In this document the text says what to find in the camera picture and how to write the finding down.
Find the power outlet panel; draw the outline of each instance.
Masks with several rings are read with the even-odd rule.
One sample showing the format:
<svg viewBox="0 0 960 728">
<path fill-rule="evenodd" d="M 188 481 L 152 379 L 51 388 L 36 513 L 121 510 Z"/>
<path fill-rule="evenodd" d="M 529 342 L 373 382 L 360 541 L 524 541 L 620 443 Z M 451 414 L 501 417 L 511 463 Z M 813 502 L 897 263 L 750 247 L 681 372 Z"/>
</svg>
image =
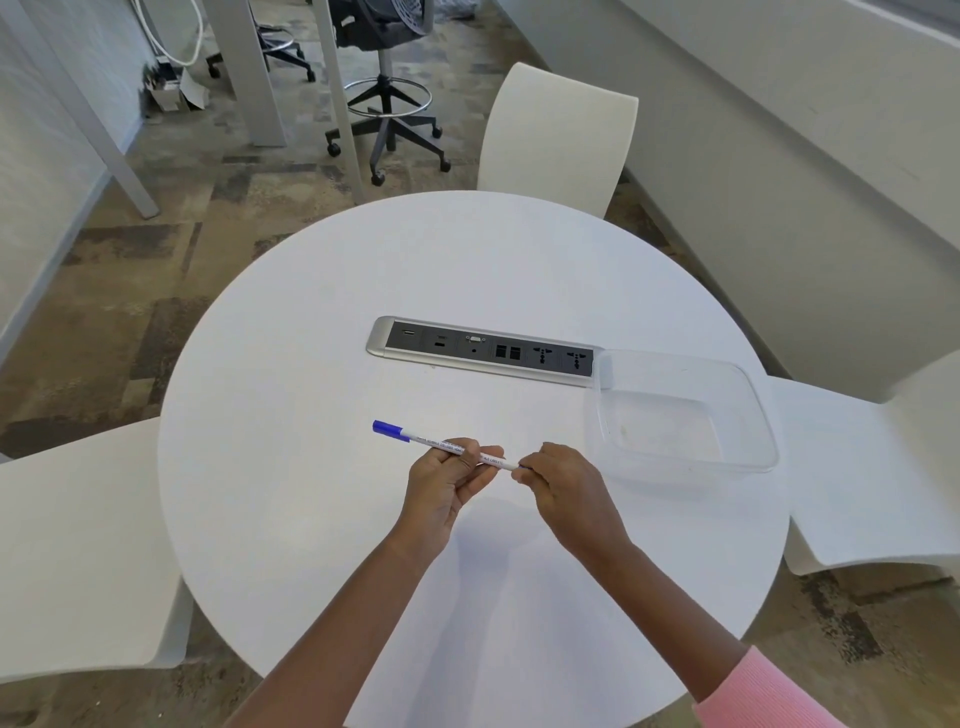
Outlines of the power outlet panel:
<svg viewBox="0 0 960 728">
<path fill-rule="evenodd" d="M 367 351 L 386 358 L 588 387 L 593 357 L 601 350 L 382 316 L 373 326 Z"/>
</svg>

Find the hand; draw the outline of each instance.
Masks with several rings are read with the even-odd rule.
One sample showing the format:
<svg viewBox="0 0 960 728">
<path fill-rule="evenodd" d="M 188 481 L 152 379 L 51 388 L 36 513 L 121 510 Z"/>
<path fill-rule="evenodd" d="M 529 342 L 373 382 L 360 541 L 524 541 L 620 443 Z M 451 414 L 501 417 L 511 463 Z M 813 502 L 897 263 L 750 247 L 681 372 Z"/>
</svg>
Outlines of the hand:
<svg viewBox="0 0 960 728">
<path fill-rule="evenodd" d="M 520 460 L 513 478 L 534 492 L 537 510 L 561 545 L 588 570 L 630 547 L 603 476 L 566 445 L 543 443 Z"/>
<path fill-rule="evenodd" d="M 444 550 L 460 509 L 496 477 L 498 468 L 478 465 L 480 453 L 503 457 L 498 445 L 481 448 L 466 438 L 447 442 L 467 451 L 454 455 L 431 448 L 413 464 L 400 517 L 388 537 L 419 570 L 426 570 Z"/>
</svg>

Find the person's left hand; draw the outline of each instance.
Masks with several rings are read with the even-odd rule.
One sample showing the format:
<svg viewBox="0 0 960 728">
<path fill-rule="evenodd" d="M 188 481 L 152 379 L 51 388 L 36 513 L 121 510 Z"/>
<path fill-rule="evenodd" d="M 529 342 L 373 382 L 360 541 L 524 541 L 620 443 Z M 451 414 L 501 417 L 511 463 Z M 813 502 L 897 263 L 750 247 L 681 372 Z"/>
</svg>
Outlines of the person's left hand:
<svg viewBox="0 0 960 728">
<path fill-rule="evenodd" d="M 388 539 L 419 570 L 426 570 L 450 540 L 450 529 L 468 500 L 496 477 L 498 468 L 478 465 L 480 453 L 503 457 L 503 448 L 476 440 L 447 440 L 467 449 L 454 455 L 431 448 L 413 464 L 400 517 Z"/>
</svg>

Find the black office chair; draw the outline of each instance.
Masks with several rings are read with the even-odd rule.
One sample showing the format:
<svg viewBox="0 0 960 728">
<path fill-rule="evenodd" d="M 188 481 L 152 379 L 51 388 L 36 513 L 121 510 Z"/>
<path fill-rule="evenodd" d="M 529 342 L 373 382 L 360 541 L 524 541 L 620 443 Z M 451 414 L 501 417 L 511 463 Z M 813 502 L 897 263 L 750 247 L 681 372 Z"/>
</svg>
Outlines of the black office chair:
<svg viewBox="0 0 960 728">
<path fill-rule="evenodd" d="M 398 136 L 433 152 L 440 157 L 440 170 L 449 172 L 450 162 L 447 161 L 444 150 L 413 129 L 429 125 L 433 128 L 435 139 L 439 139 L 444 133 L 444 130 L 437 126 L 436 116 L 421 114 L 433 102 L 430 90 L 415 81 L 395 78 L 390 60 L 391 48 L 424 37 L 433 28 L 432 0 L 424 0 L 423 3 L 420 0 L 330 0 L 330 14 L 339 47 L 352 45 L 362 51 L 376 51 L 379 57 L 380 73 L 376 78 L 354 81 L 344 86 L 346 89 L 360 84 L 373 84 L 348 102 L 353 113 L 367 117 L 363 121 L 350 125 L 353 135 L 376 134 L 373 154 L 370 157 L 373 184 L 380 186 L 386 181 L 383 172 L 377 169 L 377 164 L 383 155 L 384 147 L 390 152 L 396 150 Z M 427 95 L 426 102 L 420 104 L 399 90 L 396 85 L 408 85 L 420 89 Z M 375 97 L 380 99 L 380 109 L 356 108 L 358 104 Z M 394 111 L 394 99 L 406 102 L 414 108 L 407 111 Z M 326 133 L 326 150 L 332 157 L 340 154 L 340 146 L 333 141 L 339 138 L 339 129 Z"/>
<path fill-rule="evenodd" d="M 297 43 L 293 34 L 286 28 L 281 28 L 277 25 L 262 25 L 257 23 L 256 37 L 260 41 L 260 50 L 263 51 L 263 61 L 267 64 L 268 69 L 270 68 L 270 62 L 267 61 L 267 58 L 277 59 L 278 61 L 303 68 L 306 71 L 306 80 L 308 83 L 312 84 L 317 80 L 317 74 L 314 73 L 310 61 L 303 56 L 300 44 Z M 291 53 L 290 49 L 293 49 L 296 55 Z M 224 55 L 222 53 L 215 53 L 206 59 L 206 69 L 210 72 L 211 79 L 220 78 L 220 69 L 217 68 L 216 64 L 223 62 Z"/>
</svg>

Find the pink sleeve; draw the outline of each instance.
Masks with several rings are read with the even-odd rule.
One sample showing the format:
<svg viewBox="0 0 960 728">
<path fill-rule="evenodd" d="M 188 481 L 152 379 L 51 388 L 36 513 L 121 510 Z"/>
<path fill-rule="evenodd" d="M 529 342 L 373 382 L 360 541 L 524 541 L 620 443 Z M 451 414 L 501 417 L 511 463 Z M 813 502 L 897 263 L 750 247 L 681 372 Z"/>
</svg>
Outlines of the pink sleeve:
<svg viewBox="0 0 960 728">
<path fill-rule="evenodd" d="M 843 728 L 756 647 L 693 712 L 704 728 Z"/>
</svg>

